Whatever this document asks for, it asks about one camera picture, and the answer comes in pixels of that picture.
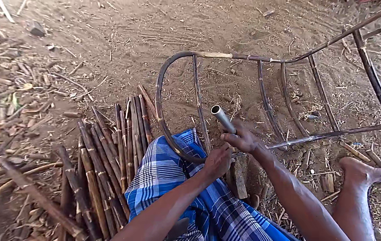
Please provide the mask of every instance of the forearm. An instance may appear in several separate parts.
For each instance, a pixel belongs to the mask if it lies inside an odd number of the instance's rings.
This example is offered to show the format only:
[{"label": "forearm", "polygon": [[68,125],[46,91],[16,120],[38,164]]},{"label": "forearm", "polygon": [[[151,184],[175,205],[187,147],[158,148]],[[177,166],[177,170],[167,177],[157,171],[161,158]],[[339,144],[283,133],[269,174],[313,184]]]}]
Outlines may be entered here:
[{"label": "forearm", "polygon": [[281,205],[307,240],[349,240],[322,203],[268,150],[252,153],[271,181]]},{"label": "forearm", "polygon": [[112,241],[163,240],[186,208],[214,180],[202,169],[143,210]]}]

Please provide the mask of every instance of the left hand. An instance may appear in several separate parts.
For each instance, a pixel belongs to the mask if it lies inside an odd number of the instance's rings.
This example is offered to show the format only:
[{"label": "left hand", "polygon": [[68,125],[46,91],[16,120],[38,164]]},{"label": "left hand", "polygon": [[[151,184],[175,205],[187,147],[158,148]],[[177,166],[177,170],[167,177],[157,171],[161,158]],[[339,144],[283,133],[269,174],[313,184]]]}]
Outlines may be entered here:
[{"label": "left hand", "polygon": [[225,143],[219,149],[210,152],[205,160],[203,171],[214,180],[223,176],[231,167],[232,148]]}]

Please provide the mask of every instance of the leg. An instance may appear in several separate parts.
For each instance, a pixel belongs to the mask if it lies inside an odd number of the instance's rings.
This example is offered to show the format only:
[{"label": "leg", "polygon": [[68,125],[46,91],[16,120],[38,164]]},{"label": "leg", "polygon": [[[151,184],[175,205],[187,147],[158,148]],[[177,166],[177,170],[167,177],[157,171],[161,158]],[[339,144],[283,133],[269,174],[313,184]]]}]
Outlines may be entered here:
[{"label": "leg", "polygon": [[339,161],[345,172],[333,218],[352,241],[375,240],[367,193],[373,183],[381,182],[381,168],[344,157]]}]

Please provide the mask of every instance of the bundle of bamboo sticks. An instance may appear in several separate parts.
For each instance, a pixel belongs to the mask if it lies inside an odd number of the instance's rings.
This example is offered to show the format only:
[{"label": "bundle of bamboo sticks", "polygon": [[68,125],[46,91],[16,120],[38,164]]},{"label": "bundle of bamboo sticks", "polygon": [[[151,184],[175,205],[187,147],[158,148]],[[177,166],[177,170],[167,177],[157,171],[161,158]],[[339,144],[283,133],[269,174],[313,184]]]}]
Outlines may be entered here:
[{"label": "bundle of bamboo sticks", "polygon": [[[0,162],[8,175],[59,222],[58,241],[70,236],[78,241],[108,241],[128,223],[130,211],[124,193],[153,137],[144,97],[129,96],[126,106],[123,111],[115,104],[116,123],[94,106],[93,123],[78,119],[77,170],[64,146],[54,149],[63,162],[60,207],[13,164]],[[70,217],[70,207],[76,208],[75,220]]]}]

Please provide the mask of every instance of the hand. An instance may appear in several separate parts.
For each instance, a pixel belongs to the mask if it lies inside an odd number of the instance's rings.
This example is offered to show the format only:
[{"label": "hand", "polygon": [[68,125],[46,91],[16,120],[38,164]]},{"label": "hand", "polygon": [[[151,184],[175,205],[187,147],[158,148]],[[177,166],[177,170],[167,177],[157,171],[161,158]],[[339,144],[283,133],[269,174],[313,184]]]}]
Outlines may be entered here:
[{"label": "hand", "polygon": [[265,145],[260,145],[260,138],[256,137],[247,128],[244,127],[241,121],[233,121],[232,124],[237,129],[237,134],[225,133],[220,136],[220,138],[231,146],[238,148],[242,152],[250,153],[256,149],[258,146],[265,148]]},{"label": "hand", "polygon": [[231,156],[232,148],[225,143],[219,149],[214,149],[210,152],[202,170],[214,181],[229,170],[231,167]]}]

